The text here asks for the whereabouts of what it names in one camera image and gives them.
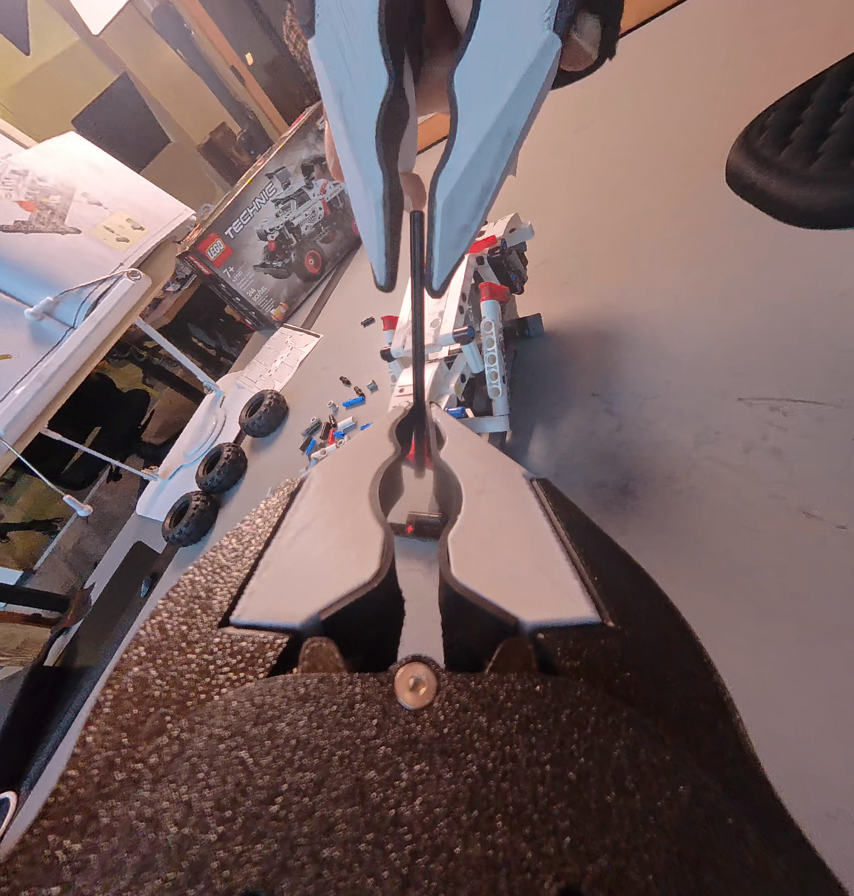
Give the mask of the black flat plate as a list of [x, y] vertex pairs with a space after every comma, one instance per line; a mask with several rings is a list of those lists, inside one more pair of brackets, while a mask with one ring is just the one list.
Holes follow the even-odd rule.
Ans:
[[0, 823], [34, 788], [90, 701], [162, 572], [161, 553], [134, 543], [52, 665], [0, 682]]

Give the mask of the long black brick axle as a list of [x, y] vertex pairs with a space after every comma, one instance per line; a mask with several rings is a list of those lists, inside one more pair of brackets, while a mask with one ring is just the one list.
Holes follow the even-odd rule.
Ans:
[[412, 359], [413, 470], [423, 477], [428, 459], [428, 402], [426, 396], [426, 220], [423, 210], [410, 213], [410, 323]]

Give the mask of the toy set cardboard box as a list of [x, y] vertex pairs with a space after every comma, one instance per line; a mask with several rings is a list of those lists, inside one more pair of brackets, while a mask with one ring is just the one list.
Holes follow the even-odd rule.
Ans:
[[187, 263], [254, 329], [276, 328], [360, 246], [345, 185], [310, 106], [183, 243]]

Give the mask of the toy brick vehicle model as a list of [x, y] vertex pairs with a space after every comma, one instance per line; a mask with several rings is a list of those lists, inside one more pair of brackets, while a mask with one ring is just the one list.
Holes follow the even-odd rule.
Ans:
[[540, 314], [519, 316], [532, 224], [513, 212], [484, 224], [440, 298], [425, 295], [425, 390], [471, 431], [511, 430], [511, 344], [542, 335]]

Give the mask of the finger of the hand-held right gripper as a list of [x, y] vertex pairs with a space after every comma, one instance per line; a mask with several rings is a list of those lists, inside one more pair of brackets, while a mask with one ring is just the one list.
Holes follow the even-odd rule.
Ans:
[[447, 78], [450, 131], [427, 207], [426, 288], [443, 293], [551, 90], [565, 3], [473, 2]]
[[309, 55], [375, 285], [398, 275], [407, 4], [309, 2]]

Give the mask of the white light panel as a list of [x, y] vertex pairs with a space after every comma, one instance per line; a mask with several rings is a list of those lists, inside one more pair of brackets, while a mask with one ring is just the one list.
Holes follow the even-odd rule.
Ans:
[[98, 37], [107, 26], [130, 4], [130, 1], [69, 1], [81, 23], [93, 36]]

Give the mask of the grey desk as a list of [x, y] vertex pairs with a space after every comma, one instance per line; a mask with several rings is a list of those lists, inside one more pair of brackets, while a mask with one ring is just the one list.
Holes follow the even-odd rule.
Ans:
[[137, 632], [0, 894], [854, 894], [854, 230], [724, 177], [853, 51], [854, 2], [686, 2], [550, 97], [500, 196], [549, 328], [511, 454], [662, 586], [836, 878], [561, 644], [411, 712], [391, 674], [266, 678], [281, 638], [203, 634], [275, 486]]

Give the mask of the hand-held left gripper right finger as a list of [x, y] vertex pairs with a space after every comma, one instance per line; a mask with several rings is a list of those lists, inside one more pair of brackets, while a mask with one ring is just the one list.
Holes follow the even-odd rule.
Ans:
[[431, 413], [446, 580], [525, 633], [601, 623], [532, 475], [444, 410]]

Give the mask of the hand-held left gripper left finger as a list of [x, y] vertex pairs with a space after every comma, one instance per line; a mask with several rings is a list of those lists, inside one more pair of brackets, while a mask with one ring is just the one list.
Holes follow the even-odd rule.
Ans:
[[240, 591], [234, 627], [303, 632], [386, 577], [395, 539], [379, 487], [406, 413], [389, 410], [307, 472]]

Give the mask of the white instruction booklet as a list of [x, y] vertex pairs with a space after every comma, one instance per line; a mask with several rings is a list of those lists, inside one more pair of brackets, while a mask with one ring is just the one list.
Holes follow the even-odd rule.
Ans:
[[194, 212], [75, 132], [29, 148], [0, 132], [0, 292], [76, 327], [114, 275]]

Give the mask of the white paper sheet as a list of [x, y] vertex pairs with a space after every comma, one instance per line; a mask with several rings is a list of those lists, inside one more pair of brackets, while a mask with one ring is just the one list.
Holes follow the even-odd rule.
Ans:
[[287, 323], [231, 375], [236, 373], [241, 385], [253, 392], [281, 391], [321, 338], [313, 330]]

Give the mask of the pile of small brick parts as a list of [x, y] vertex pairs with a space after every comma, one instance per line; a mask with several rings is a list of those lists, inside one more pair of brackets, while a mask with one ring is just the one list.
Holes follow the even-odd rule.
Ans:
[[302, 430], [299, 452], [310, 457], [315, 451], [343, 442], [350, 434], [372, 423], [367, 415], [368, 404], [375, 404], [379, 384], [368, 380], [337, 375], [330, 380], [331, 389], [318, 399], [318, 413], [311, 414]]

